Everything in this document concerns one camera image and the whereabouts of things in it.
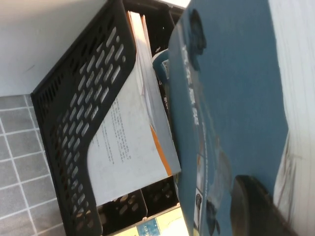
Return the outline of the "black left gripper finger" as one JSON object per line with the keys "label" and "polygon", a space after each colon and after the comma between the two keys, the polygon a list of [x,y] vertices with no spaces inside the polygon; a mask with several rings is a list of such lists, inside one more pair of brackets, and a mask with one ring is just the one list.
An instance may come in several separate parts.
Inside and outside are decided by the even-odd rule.
{"label": "black left gripper finger", "polygon": [[234,236],[295,236],[266,188],[254,177],[237,175],[231,194]]}

